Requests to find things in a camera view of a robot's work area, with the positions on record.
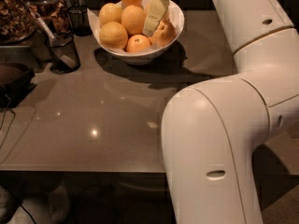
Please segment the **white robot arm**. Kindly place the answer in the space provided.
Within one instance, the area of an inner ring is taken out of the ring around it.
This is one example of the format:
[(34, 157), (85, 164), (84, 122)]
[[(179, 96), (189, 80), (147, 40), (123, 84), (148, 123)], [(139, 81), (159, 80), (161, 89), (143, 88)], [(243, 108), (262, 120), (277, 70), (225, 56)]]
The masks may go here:
[(177, 224), (263, 224), (252, 154), (299, 113), (299, 34), (278, 0), (212, 0), (236, 74), (178, 92), (162, 118)]

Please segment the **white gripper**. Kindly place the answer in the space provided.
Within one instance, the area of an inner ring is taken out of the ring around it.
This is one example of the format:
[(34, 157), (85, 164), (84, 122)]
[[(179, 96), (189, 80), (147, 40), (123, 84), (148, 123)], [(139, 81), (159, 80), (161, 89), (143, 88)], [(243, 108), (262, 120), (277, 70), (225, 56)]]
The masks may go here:
[(153, 36), (169, 7), (169, 0), (149, 0), (143, 34)]

